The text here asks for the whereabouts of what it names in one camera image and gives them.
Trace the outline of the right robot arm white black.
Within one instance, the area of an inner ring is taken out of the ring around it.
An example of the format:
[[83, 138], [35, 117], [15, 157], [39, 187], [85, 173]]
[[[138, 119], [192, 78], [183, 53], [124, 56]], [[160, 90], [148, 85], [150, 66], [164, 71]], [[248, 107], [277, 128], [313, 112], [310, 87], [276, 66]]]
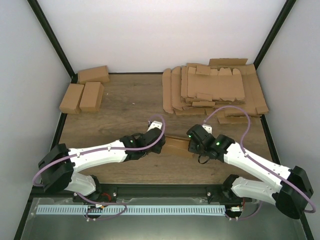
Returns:
[[289, 168], [271, 162], [248, 151], [226, 135], [214, 137], [209, 125], [196, 124], [186, 134], [190, 138], [189, 152], [235, 166], [258, 179], [255, 181], [230, 175], [222, 188], [225, 200], [232, 202], [239, 197], [266, 202], [296, 220], [306, 212], [308, 200], [314, 191], [303, 168]]

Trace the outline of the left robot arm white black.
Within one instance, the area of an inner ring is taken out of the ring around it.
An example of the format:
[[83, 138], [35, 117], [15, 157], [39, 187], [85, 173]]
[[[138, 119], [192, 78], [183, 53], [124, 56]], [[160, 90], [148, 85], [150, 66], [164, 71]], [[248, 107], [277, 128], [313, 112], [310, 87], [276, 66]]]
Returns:
[[38, 177], [46, 193], [55, 194], [66, 190], [97, 202], [102, 196], [102, 188], [94, 175], [83, 175], [81, 171], [110, 163], [139, 160], [149, 153], [160, 154], [165, 144], [164, 128], [152, 124], [146, 133], [127, 135], [105, 145], [88, 148], [67, 148], [56, 145], [38, 164]]

